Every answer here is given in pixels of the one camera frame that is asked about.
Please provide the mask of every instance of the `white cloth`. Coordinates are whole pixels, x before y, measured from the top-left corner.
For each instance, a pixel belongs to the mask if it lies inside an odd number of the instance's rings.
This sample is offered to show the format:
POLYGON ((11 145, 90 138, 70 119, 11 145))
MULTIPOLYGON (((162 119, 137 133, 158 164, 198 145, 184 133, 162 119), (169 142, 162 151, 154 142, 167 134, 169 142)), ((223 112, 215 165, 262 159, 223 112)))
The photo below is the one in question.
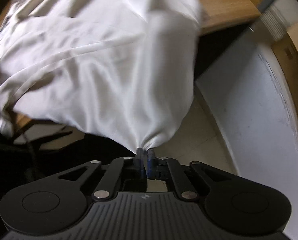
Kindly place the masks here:
POLYGON ((12 0, 0 30, 7 108, 135 152, 169 140, 193 99, 199 0, 12 0))

